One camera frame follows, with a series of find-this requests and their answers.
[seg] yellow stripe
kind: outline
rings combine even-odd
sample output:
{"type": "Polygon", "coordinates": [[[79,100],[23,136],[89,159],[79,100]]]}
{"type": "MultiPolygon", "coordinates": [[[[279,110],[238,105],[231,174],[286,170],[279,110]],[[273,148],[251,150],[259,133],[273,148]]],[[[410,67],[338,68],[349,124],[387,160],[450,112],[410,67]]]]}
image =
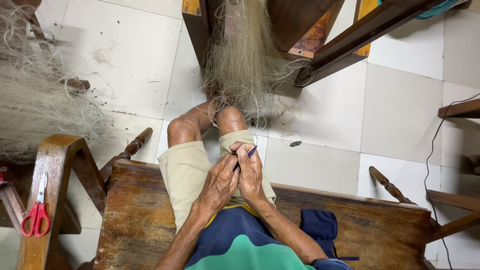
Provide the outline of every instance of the yellow stripe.
{"type": "MultiPolygon", "coordinates": [[[[246,205],[246,204],[238,204],[238,205],[232,205],[232,206],[225,206],[225,207],[222,208],[222,210],[223,210],[223,209],[234,208],[234,207],[238,207],[238,206],[245,208],[245,210],[247,210],[249,213],[251,213],[252,215],[258,217],[257,213],[256,213],[255,211],[253,211],[253,209],[250,208],[250,206],[248,206],[248,205],[246,205]]],[[[215,217],[216,217],[216,214],[210,219],[210,221],[207,223],[207,225],[205,226],[205,228],[208,227],[208,225],[210,225],[210,223],[212,223],[212,221],[213,221],[213,219],[214,219],[215,217]]]]}

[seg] khaki shorts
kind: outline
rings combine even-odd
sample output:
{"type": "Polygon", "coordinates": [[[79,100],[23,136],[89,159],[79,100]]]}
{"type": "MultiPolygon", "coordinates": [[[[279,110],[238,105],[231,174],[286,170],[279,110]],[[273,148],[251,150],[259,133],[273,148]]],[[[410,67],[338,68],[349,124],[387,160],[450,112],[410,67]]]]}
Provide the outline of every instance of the khaki shorts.
{"type": "MultiPolygon", "coordinates": [[[[220,156],[231,153],[229,147],[237,141],[254,143],[249,130],[235,131],[221,136],[219,138],[220,156]]],[[[163,181],[170,196],[178,232],[187,220],[192,203],[202,191],[208,170],[212,165],[208,161],[202,141],[175,145],[163,153],[158,158],[158,162],[160,162],[163,181]]],[[[265,173],[263,173],[262,187],[267,199],[274,203],[276,195],[265,173]]],[[[229,202],[229,205],[233,204],[246,204],[238,188],[229,202]]]]}

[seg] blue and green shirt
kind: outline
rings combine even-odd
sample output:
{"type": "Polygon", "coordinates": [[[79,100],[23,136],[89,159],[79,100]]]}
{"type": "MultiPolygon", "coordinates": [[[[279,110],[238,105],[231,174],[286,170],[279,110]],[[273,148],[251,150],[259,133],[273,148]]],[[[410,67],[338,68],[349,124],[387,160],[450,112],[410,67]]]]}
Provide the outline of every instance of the blue and green shirt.
{"type": "Polygon", "coordinates": [[[223,208],[200,234],[188,270],[351,270],[336,259],[304,265],[291,248],[275,240],[247,205],[223,208]]]}

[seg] electrical wire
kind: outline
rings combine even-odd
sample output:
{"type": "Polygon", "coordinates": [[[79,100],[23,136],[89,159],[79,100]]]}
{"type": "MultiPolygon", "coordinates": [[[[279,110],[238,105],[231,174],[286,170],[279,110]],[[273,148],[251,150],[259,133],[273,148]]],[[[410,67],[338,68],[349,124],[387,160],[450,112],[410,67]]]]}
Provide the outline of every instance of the electrical wire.
{"type": "MultiPolygon", "coordinates": [[[[430,174],[430,170],[428,168],[428,159],[432,156],[433,154],[433,142],[435,141],[435,138],[437,137],[438,135],[438,132],[440,131],[440,128],[442,127],[442,124],[444,123],[445,121],[445,118],[447,117],[447,113],[448,113],[448,110],[450,109],[450,107],[454,104],[454,103],[460,103],[460,102],[465,102],[465,101],[469,101],[471,99],[474,99],[476,98],[478,95],[480,95],[480,93],[474,95],[473,97],[471,98],[468,98],[468,99],[465,99],[465,100],[459,100],[459,101],[454,101],[452,103],[450,103],[450,105],[448,105],[447,109],[445,110],[445,114],[442,118],[442,121],[440,122],[440,125],[438,125],[438,128],[437,128],[437,131],[435,132],[435,136],[433,136],[433,140],[432,140],[432,151],[430,153],[430,155],[428,156],[427,160],[425,161],[425,164],[427,165],[427,176],[425,177],[425,180],[423,181],[423,185],[425,186],[425,193],[427,194],[427,198],[428,198],[428,201],[430,202],[430,204],[432,205],[432,209],[433,209],[433,214],[435,216],[435,221],[437,222],[437,228],[440,229],[440,225],[438,224],[438,218],[437,218],[437,211],[435,211],[435,206],[433,205],[433,201],[432,201],[432,197],[430,197],[430,194],[428,193],[428,190],[427,190],[427,178],[428,178],[428,175],[430,174]]],[[[448,248],[447,248],[447,245],[445,244],[445,240],[442,237],[442,242],[444,244],[444,247],[445,247],[445,250],[447,251],[447,260],[448,260],[448,265],[450,266],[450,270],[453,270],[452,268],[452,263],[450,262],[450,254],[448,253],[448,248]]]]}

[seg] scissor blade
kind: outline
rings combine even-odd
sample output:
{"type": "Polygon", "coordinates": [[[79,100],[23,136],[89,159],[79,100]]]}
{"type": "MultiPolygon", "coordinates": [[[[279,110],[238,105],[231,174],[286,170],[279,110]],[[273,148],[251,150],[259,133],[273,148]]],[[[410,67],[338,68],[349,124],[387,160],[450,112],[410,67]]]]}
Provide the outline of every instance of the scissor blade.
{"type": "Polygon", "coordinates": [[[40,186],[38,187],[38,197],[36,200],[39,203],[44,203],[46,186],[47,186],[47,173],[44,173],[42,176],[42,180],[40,180],[40,186]]]}

